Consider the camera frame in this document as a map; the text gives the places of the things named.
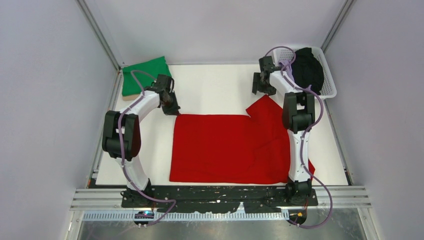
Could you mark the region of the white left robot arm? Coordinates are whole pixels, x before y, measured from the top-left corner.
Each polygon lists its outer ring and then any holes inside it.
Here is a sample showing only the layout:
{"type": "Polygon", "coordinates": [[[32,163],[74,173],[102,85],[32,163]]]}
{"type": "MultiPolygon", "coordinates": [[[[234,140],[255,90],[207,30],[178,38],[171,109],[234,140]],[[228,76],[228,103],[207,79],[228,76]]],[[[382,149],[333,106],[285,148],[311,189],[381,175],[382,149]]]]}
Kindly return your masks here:
{"type": "Polygon", "coordinates": [[[121,110],[109,110],[104,117],[102,150],[119,164],[126,185],[131,192],[135,191],[134,200],[141,207],[148,207],[153,201],[172,203],[173,199],[157,199],[147,190],[150,179],[141,164],[139,153],[142,146],[140,123],[153,110],[161,108],[166,116],[178,116],[180,106],[174,91],[175,81],[171,76],[159,74],[153,82],[143,87],[135,74],[133,79],[141,89],[141,93],[129,105],[121,110]]]}

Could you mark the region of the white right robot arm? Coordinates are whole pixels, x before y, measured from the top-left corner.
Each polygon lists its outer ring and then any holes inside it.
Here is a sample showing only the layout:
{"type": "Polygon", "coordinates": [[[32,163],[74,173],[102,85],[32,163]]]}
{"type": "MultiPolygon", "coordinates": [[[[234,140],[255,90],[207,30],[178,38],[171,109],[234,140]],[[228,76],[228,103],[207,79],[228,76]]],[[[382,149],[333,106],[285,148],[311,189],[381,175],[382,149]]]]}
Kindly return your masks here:
{"type": "Polygon", "coordinates": [[[263,56],[258,62],[260,72],[253,74],[252,93],[284,95],[282,124],[288,133],[290,150],[285,201],[299,205],[312,193],[308,144],[311,126],[315,123],[315,96],[295,84],[282,66],[275,65],[271,56],[263,56]]]}

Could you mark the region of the red t-shirt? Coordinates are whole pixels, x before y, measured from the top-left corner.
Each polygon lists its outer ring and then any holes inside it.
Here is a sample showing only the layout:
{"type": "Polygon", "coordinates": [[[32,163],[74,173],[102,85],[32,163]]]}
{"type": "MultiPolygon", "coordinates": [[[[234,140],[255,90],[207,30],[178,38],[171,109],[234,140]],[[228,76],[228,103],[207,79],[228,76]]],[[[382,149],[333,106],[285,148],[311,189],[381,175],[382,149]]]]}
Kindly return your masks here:
{"type": "Polygon", "coordinates": [[[182,114],[173,131],[169,180],[183,183],[287,183],[288,131],[283,108],[262,96],[244,115],[182,114]]]}

